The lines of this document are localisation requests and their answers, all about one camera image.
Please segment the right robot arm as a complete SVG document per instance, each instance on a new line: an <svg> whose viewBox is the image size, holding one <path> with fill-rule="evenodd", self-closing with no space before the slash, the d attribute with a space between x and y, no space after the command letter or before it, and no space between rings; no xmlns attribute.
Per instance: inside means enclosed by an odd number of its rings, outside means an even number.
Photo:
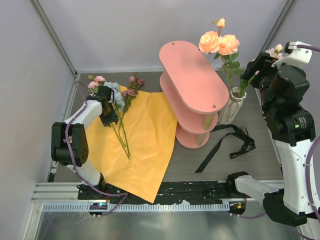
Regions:
<svg viewBox="0 0 320 240"><path fill-rule="evenodd" d="M297 227L320 215L311 152L315 123L300 104L310 86L303 67L312 51L299 45L286 53L276 59L262 52L242 75L260 92L263 117L279 152L284 187L271 187L242 171L227 177L225 190L230 197L244 194L258 201L272 221Z"/></svg>

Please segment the orange flower bouquet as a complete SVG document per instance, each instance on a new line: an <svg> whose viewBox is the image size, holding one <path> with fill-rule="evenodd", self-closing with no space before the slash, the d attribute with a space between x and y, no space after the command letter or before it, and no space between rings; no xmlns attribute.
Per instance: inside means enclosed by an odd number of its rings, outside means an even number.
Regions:
<svg viewBox="0 0 320 240"><path fill-rule="evenodd" d="M115 129L97 117L86 130L88 159L108 184L153 203L173 153L177 119L164 93L139 91L123 124L130 156Z"/></svg>

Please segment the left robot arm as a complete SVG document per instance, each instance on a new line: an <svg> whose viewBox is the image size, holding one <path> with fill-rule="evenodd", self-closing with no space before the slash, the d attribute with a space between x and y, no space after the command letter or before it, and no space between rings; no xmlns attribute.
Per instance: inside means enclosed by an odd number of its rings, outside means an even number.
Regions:
<svg viewBox="0 0 320 240"><path fill-rule="evenodd" d="M89 191L100 200L107 195L104 176L89 161L89 145L86 130L100 118L104 127L117 122L118 117L108 99L85 100L79 110L63 122L55 122L51 128L51 158L66 166L81 180L79 190Z"/></svg>

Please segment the mauve flower stem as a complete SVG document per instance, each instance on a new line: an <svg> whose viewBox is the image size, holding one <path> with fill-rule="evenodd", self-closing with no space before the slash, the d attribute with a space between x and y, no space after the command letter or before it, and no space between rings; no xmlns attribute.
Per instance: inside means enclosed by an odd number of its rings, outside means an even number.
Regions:
<svg viewBox="0 0 320 240"><path fill-rule="evenodd" d="M122 101L124 104L120 105L118 103L117 106L117 112L119 113L119 125L117 134L119 136L120 144L127 156L128 159L130 159L130 149L129 149L129 142L124 126L124 117L125 114L128 112L130 106L132 105L132 100L137 97L138 90L145 84L145 81L142 78L138 77L138 73L135 72L132 74L132 76L128 79L128 87L127 90L124 90L121 92Z"/></svg>

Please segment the orange rose stem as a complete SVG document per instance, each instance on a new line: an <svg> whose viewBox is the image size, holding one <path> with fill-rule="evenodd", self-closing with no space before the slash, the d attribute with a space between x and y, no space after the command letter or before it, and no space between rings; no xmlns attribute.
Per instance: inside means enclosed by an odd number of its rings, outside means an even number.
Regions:
<svg viewBox="0 0 320 240"><path fill-rule="evenodd" d="M224 18L220 18L212 23L216 25L217 30L205 32L199 39L198 49L206 55L215 54L215 60L221 59L220 70L226 73L229 84L233 88L233 76L239 76L244 72L240 69L240 62L237 61L240 41L234 34L222 35L222 30L226 25Z"/></svg>

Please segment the small pink flower stem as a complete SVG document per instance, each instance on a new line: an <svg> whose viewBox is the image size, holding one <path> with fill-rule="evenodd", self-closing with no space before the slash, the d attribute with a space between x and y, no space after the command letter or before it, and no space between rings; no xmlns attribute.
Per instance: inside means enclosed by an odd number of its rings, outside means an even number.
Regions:
<svg viewBox="0 0 320 240"><path fill-rule="evenodd" d="M97 92L98 88L100 86L103 86L106 82L106 79L103 76L93 76L89 75L88 79L90 80L90 83L87 85L88 89L90 89L91 92Z"/></svg>

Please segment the blue flower stem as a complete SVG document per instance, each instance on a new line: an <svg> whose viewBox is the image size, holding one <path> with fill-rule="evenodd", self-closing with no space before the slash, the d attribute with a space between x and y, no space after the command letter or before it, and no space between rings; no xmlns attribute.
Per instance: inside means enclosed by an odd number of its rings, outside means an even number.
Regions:
<svg viewBox="0 0 320 240"><path fill-rule="evenodd" d="M126 130L124 127L124 116L125 116L125 97L120 91L120 85L116 82L105 82L104 86L111 89L111 99L110 103L112 104L113 109L118 117L117 123L112 123L111 127L128 159L131 158L129 143L126 135Z"/></svg>

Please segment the pink rose stem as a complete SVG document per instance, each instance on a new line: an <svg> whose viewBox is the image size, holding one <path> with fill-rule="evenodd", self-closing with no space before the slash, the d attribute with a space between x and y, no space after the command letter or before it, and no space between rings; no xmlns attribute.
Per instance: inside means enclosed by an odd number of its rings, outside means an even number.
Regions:
<svg viewBox="0 0 320 240"><path fill-rule="evenodd" d="M283 57L283 46L281 44L277 44L275 47L272 47L268 50L265 50L265 53L268 53L271 57L276 59L281 59ZM245 91L249 87L250 82L252 81L252 77L249 80L244 80L242 75L240 75L240 95L243 97L245 95Z"/></svg>

